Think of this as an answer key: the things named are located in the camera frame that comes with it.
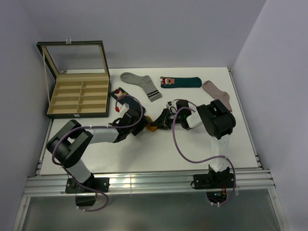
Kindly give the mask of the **mustard yellow sock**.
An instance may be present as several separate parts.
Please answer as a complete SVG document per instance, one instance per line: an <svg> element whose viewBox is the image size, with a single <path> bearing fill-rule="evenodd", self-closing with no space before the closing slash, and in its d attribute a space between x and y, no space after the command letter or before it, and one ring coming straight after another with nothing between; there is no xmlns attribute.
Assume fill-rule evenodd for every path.
<svg viewBox="0 0 308 231"><path fill-rule="evenodd" d="M149 121L149 123L146 125L146 128L151 132L155 132L158 129L158 127L152 126L153 121L150 116L147 115L146 118Z"/></svg>

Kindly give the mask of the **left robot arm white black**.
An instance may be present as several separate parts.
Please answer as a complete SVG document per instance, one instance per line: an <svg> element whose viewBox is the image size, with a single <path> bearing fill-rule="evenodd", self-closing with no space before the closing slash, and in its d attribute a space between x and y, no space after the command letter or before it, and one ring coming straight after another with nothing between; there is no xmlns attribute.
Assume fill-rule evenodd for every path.
<svg viewBox="0 0 308 231"><path fill-rule="evenodd" d="M94 143L117 143L129 134L136 136L151 120L138 111L129 109L122 117L106 126L86 127L72 119L68 121L47 143L52 160L57 160L77 180L82 192L95 187L94 175L82 161L86 148Z"/></svg>

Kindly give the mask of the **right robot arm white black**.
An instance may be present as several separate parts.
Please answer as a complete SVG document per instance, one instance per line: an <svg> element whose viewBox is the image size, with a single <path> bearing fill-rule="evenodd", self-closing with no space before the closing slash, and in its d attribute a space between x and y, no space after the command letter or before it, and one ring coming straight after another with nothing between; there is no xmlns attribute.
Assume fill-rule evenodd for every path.
<svg viewBox="0 0 308 231"><path fill-rule="evenodd" d="M190 104L194 105L182 99L168 102L161 115L148 125L148 129L172 130L175 137L177 124L185 130L203 125L211 137L208 182L212 187L220 187L225 179L232 177L230 173L232 164L228 159L228 152L230 136L236 126L235 117L220 100L196 106L195 109L191 109Z"/></svg>

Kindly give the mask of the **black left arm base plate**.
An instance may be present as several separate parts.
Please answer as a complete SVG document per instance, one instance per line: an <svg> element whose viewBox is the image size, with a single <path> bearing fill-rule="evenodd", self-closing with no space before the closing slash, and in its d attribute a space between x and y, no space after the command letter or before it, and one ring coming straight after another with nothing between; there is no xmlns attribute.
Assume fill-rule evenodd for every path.
<svg viewBox="0 0 308 231"><path fill-rule="evenodd" d="M95 178L94 186L91 187L95 190L107 193L109 189L109 178ZM91 190L84 189L81 186L78 186L75 180L69 178L66 183L65 193L66 194L76 194L76 193L92 193Z"/></svg>

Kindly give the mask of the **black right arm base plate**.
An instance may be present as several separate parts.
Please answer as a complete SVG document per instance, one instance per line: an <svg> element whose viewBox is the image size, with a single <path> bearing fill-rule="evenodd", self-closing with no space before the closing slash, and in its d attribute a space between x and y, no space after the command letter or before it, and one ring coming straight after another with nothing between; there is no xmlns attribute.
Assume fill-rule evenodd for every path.
<svg viewBox="0 0 308 231"><path fill-rule="evenodd" d="M214 172L193 175L193 186L196 190L233 188L234 182L232 173L220 175Z"/></svg>

